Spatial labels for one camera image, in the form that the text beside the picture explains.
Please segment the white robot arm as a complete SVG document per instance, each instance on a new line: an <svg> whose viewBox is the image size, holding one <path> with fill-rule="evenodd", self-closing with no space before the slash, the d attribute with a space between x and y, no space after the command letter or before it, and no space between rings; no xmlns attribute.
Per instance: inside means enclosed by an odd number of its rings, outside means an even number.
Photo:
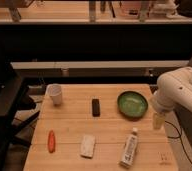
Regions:
<svg viewBox="0 0 192 171"><path fill-rule="evenodd" d="M150 104L155 110L153 129L159 130L177 104L192 112L192 67L182 67L161 74L157 79L158 89L153 93Z"/></svg>

